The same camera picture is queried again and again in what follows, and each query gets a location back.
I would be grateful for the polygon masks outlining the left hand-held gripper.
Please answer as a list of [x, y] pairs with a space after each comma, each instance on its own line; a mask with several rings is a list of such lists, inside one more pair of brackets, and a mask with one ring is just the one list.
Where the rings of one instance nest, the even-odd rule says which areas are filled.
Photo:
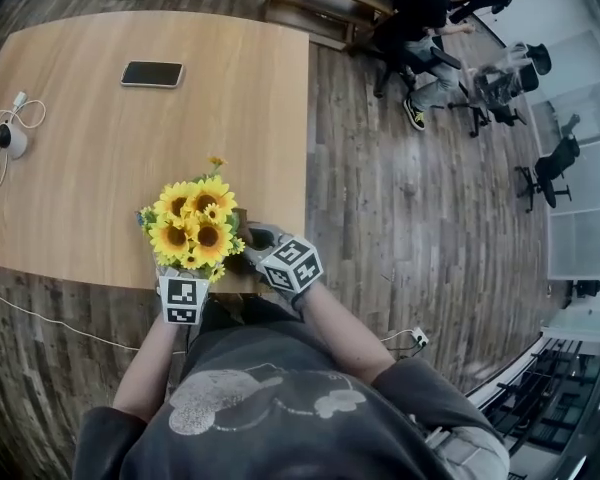
[[191, 271], [172, 267], [161, 268], [157, 272], [157, 293], [164, 321], [174, 325], [199, 325], [210, 282], [196, 277]]

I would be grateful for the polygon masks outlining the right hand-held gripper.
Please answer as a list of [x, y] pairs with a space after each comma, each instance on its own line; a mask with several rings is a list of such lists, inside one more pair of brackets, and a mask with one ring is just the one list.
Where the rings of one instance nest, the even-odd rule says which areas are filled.
[[277, 225], [249, 223], [248, 230], [251, 244], [245, 245], [243, 257], [293, 306], [324, 273], [317, 249]]

